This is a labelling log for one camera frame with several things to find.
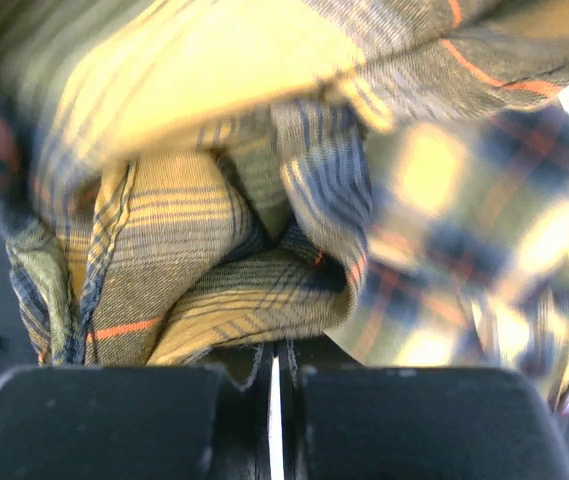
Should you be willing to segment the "yellow plaid long sleeve shirt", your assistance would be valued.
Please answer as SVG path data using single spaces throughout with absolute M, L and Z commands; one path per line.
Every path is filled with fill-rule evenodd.
M 0 1 L 43 365 L 328 336 L 569 396 L 569 1 Z

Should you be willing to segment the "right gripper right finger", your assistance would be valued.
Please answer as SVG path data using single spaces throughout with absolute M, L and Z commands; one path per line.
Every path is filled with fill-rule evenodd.
M 569 479 L 546 402 L 495 368 L 366 368 L 327 339 L 281 342 L 288 479 Z

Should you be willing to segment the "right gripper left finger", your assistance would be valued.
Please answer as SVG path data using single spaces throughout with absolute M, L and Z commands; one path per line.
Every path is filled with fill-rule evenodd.
M 0 479 L 266 479 L 273 350 L 0 376 Z

